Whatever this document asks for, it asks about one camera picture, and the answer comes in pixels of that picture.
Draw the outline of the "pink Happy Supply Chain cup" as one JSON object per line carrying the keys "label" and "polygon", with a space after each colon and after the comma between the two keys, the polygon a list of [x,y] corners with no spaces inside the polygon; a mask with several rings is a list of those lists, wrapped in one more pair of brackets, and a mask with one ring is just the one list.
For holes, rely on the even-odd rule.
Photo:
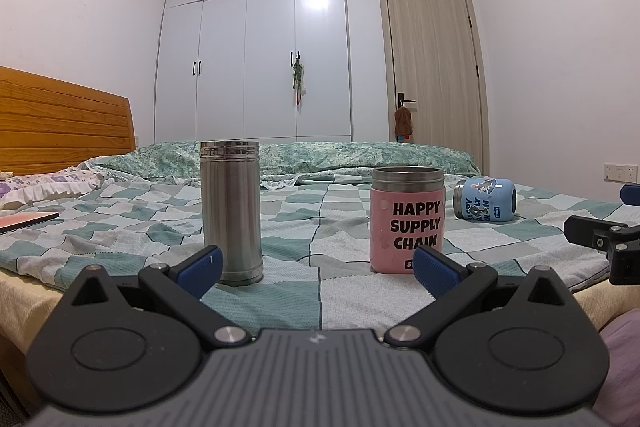
{"label": "pink Happy Supply Chain cup", "polygon": [[416,248],[442,248],[444,173],[434,167],[380,167],[370,188],[370,265],[378,273],[412,271]]}

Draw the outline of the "white built-in wardrobe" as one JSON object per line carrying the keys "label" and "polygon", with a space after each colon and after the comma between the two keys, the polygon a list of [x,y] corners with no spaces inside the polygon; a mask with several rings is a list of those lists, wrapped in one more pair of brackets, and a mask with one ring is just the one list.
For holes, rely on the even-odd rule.
{"label": "white built-in wardrobe", "polygon": [[346,0],[165,0],[156,141],[349,141],[351,94]]}

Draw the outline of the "green hanging wardrobe ornament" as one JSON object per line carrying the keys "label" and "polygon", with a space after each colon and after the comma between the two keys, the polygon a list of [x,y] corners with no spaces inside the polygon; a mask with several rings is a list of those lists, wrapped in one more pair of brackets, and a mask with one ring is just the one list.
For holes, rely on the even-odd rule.
{"label": "green hanging wardrobe ornament", "polygon": [[297,107],[300,107],[302,106],[302,103],[303,103],[305,88],[304,88],[304,65],[299,52],[295,54],[292,69],[293,69],[293,90],[294,90],[295,105]]}

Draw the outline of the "green checkered bed sheet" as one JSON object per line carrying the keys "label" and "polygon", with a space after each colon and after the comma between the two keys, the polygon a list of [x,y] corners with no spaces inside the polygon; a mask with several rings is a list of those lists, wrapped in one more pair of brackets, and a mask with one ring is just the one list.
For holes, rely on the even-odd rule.
{"label": "green checkered bed sheet", "polygon": [[[357,179],[305,182],[265,191],[262,201],[264,276],[256,284],[216,286],[205,302],[249,331],[375,329],[384,331],[427,305],[410,275],[369,265],[369,187]],[[203,245],[201,191],[194,184],[108,181],[73,199],[40,202],[53,219],[3,234],[3,269],[65,289],[87,265],[113,275],[151,262],[174,265]],[[573,215],[634,223],[636,208],[518,188],[518,214],[506,223],[448,215],[442,251],[460,265],[483,261],[503,275],[550,265],[579,291],[606,277],[600,251],[568,243]]]}

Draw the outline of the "orange wooden headboard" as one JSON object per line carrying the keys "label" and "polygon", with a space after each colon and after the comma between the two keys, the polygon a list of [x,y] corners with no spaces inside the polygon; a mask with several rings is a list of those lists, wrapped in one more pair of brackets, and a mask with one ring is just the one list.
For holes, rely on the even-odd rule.
{"label": "orange wooden headboard", "polygon": [[136,148],[129,101],[119,95],[3,67],[1,169],[50,173]]}

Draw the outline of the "purple floral pillow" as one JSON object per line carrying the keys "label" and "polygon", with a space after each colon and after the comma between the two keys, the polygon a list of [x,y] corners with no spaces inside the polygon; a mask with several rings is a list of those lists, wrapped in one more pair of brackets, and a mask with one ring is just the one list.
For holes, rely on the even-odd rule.
{"label": "purple floral pillow", "polygon": [[1,181],[1,209],[14,210],[34,202],[79,197],[100,188],[102,183],[102,176],[82,169],[10,176]]}

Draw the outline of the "tall stainless steel cup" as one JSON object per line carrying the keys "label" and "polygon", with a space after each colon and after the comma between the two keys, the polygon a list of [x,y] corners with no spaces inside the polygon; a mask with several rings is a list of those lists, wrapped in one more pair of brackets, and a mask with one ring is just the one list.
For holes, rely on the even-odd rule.
{"label": "tall stainless steel cup", "polygon": [[220,281],[230,286],[259,282],[264,275],[260,234],[259,144],[200,144],[204,242],[222,251]]}

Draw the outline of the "pink flat book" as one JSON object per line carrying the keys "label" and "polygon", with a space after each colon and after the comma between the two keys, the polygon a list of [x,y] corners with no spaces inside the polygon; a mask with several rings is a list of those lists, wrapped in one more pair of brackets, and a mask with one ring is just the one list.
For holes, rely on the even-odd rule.
{"label": "pink flat book", "polygon": [[17,212],[0,218],[0,232],[6,233],[20,228],[36,225],[58,217],[55,211],[49,212]]}

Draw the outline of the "white wall socket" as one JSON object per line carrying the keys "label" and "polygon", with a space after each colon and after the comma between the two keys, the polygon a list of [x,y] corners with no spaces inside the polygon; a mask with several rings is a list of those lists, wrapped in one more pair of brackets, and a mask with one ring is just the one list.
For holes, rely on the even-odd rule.
{"label": "white wall socket", "polygon": [[608,164],[603,165],[603,180],[623,184],[638,183],[639,167],[637,165]]}

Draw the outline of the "light blue printed cup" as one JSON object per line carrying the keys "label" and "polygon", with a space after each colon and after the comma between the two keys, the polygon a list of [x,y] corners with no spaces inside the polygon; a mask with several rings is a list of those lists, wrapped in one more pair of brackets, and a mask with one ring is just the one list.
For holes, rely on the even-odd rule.
{"label": "light blue printed cup", "polygon": [[489,176],[460,180],[454,187],[452,208],[457,218],[466,221],[511,221],[516,213],[515,185]]}

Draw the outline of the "light wooden door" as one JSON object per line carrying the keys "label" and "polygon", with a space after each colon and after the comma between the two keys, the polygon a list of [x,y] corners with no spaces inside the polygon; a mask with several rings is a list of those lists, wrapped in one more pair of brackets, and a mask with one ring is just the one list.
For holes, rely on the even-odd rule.
{"label": "light wooden door", "polygon": [[489,171],[487,91],[472,0],[380,0],[388,127],[397,93],[412,116],[413,143],[462,150]]}

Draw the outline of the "green floral duvet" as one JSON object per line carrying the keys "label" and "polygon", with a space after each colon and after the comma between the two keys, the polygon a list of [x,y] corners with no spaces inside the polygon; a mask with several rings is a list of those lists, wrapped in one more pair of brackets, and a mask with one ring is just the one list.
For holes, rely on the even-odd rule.
{"label": "green floral duvet", "polygon": [[[195,182],[201,178],[201,144],[164,142],[124,155],[99,156],[78,167],[118,181]],[[260,183],[265,188],[329,181],[341,176],[370,178],[375,168],[434,167],[450,176],[478,176],[471,154],[451,148],[395,142],[292,142],[259,145]]]}

